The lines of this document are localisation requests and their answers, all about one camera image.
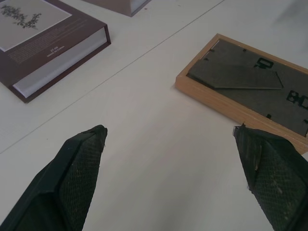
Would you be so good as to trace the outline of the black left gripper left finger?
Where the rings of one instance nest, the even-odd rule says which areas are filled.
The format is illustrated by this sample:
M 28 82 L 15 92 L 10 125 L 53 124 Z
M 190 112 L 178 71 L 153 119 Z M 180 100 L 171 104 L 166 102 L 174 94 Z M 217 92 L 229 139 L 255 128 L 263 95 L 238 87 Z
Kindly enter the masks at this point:
M 67 139 L 31 181 L 2 231 L 80 231 L 96 188 L 107 128 L 97 125 Z

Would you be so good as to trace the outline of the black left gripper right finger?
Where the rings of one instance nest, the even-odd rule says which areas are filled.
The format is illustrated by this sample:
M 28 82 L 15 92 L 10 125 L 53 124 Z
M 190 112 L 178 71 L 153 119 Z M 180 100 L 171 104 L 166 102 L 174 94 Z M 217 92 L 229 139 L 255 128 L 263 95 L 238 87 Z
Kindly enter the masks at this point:
M 308 229 L 308 162 L 285 138 L 235 126 L 248 189 L 275 231 Z

